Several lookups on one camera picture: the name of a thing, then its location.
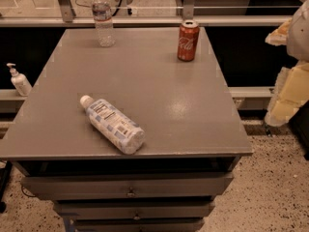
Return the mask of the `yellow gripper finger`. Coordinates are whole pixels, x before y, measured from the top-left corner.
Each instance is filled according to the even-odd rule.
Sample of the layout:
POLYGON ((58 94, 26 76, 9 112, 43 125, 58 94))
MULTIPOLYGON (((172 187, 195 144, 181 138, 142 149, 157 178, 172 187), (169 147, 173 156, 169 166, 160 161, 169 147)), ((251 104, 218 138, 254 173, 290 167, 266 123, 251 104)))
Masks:
POLYGON ((269 33, 265 39, 267 44, 279 46, 287 44, 288 31, 291 24, 291 19, 282 23, 277 29, 269 33))
POLYGON ((308 101, 309 63, 299 61, 291 69, 283 67, 275 81, 265 122, 272 127, 287 124, 308 101))

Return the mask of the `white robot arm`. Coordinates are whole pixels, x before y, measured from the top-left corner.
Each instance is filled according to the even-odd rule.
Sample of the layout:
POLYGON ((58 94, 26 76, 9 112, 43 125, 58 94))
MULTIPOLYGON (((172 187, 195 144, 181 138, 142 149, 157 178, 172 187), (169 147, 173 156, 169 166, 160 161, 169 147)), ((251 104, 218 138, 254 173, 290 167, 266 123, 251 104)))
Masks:
POLYGON ((280 127, 309 101, 309 0, 291 19, 269 33, 266 43, 284 45, 288 55, 297 60, 294 67, 283 67, 277 75, 267 107, 265 122, 269 126, 280 127))

